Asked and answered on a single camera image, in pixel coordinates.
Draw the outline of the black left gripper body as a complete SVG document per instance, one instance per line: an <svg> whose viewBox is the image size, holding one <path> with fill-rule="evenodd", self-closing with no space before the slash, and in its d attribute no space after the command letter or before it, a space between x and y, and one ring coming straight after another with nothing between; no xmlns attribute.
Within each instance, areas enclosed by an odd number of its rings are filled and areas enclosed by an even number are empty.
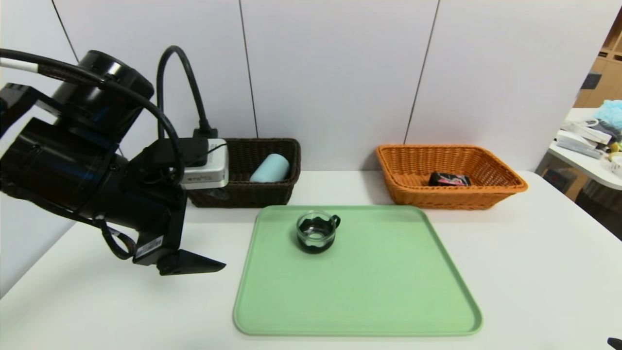
<svg viewBox="0 0 622 350"><path fill-rule="evenodd" d="M132 193L109 207L108 220L138 233L133 263L150 265L180 248L186 207L185 189L162 201Z"/></svg>

